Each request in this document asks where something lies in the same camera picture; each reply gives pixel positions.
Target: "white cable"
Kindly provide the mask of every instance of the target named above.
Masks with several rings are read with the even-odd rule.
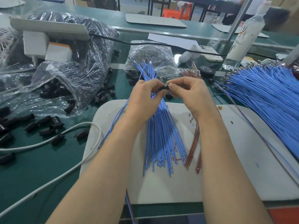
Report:
[[[72,129],[77,128],[77,127],[79,127],[81,125],[85,125],[85,124],[92,124],[92,125],[95,125],[98,129],[100,128],[99,125],[97,125],[97,124],[95,124],[93,122],[82,122],[82,123],[74,125],[73,127],[71,127],[69,129],[63,131],[61,134],[66,134],[67,132],[71,131]],[[54,138],[55,138],[55,136],[52,137],[52,138],[50,138],[50,139],[47,139],[47,140],[45,140],[45,141],[43,141],[41,143],[37,143],[35,145],[28,145],[28,146],[18,147],[18,148],[0,148],[0,152],[9,152],[9,151],[19,151],[19,150],[31,149],[31,148],[38,147],[40,145],[46,144],[46,143],[52,141]]]
[[[89,156],[92,154],[92,152],[98,147],[99,143],[100,143],[100,140],[101,140],[101,135],[102,135],[102,131],[101,131],[101,128],[98,124],[96,123],[93,123],[93,122],[82,122],[82,123],[79,123],[69,129],[67,129],[66,131],[62,132],[62,133],[66,133],[70,130],[72,130],[73,128],[75,127],[78,127],[78,126],[81,126],[83,124],[92,124],[94,125],[98,130],[99,130],[99,138],[97,139],[97,142],[95,143],[95,145],[92,147],[92,150],[90,151],[90,153],[88,153],[88,155],[80,162],[78,163],[76,166],[74,166],[73,168],[69,169],[67,172],[65,172],[64,174],[58,176],[57,178],[53,179],[52,181],[44,184],[43,186],[37,188],[36,190],[34,190],[32,193],[28,194],[27,196],[25,196],[24,198],[20,199],[18,202],[14,203],[12,206],[6,208],[4,211],[2,211],[0,213],[0,218],[2,218],[5,214],[7,214],[8,212],[10,212],[11,210],[13,210],[15,207],[19,206],[21,203],[23,203],[25,200],[31,198],[33,195],[35,195],[36,193],[38,193],[39,191],[41,191],[42,189],[46,188],[47,186],[51,185],[52,183],[58,181],[59,179],[63,178],[64,176],[66,176],[67,174],[69,174],[70,172],[72,172],[73,170],[75,170],[77,167],[79,167],[85,160],[87,160],[89,158]],[[49,140],[46,140],[44,141],[43,143],[39,143],[37,145],[40,145],[40,144],[44,144],[45,142],[48,142]]]

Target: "plastic bag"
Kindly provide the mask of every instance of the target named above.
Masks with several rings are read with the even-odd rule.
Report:
[[[143,43],[143,42],[156,43],[154,41],[141,41],[141,40],[131,41],[131,43]],[[159,67],[160,70],[166,66],[177,68],[176,62],[172,54],[172,50],[170,47],[167,46],[158,46],[158,45],[131,46],[128,59],[123,67],[125,71],[137,70],[137,68],[132,64],[132,61],[130,59],[135,61],[136,63],[140,63],[143,60],[147,61],[148,59],[151,59],[151,62],[155,70],[157,70]]]
[[[93,18],[71,15],[68,13],[40,12],[29,15],[27,19],[78,23],[87,27],[90,33],[116,38],[118,33],[112,27],[100,23]],[[72,48],[71,62],[46,61],[40,64],[32,75],[29,86],[18,87],[16,90],[2,93],[0,107],[9,106],[13,115],[23,111],[37,115],[57,115],[68,117],[78,115],[92,101],[95,94],[103,86],[107,76],[114,42],[97,37],[90,41],[60,41]],[[41,86],[50,80],[58,78],[72,93],[76,105],[70,115],[66,115],[66,99],[42,99]]]

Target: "hand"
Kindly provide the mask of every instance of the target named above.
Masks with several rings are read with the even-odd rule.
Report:
[[[182,77],[170,80],[167,84],[171,94],[183,99],[186,107],[197,121],[205,114],[218,114],[210,92],[202,79]]]
[[[153,99],[151,93],[163,86],[165,86],[164,83],[158,79],[151,79],[147,82],[139,80],[130,95],[125,116],[140,125],[145,123],[156,112],[167,90],[159,91]]]

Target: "forearm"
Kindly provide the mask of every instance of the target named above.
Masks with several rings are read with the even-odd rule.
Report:
[[[219,114],[202,116],[199,128],[207,223],[272,223]]]
[[[124,205],[129,165],[140,126],[123,117],[82,177],[47,224],[118,223]]]

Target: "bundle of blue wires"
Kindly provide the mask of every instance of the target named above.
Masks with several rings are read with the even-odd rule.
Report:
[[[230,72],[222,83],[214,84],[231,100],[235,98],[256,112],[299,160],[299,81],[290,69],[281,65],[256,65]],[[299,179],[299,174],[282,154],[266,142]]]
[[[140,76],[143,76],[145,81],[157,78],[151,61],[140,64],[133,61],[133,64],[141,72]],[[168,174],[171,176],[173,173],[172,161],[178,164],[176,152],[179,153],[182,163],[185,164],[187,152],[183,139],[165,101],[162,99],[155,114],[147,121],[143,175],[150,166],[154,171],[156,164],[158,167],[167,166]]]

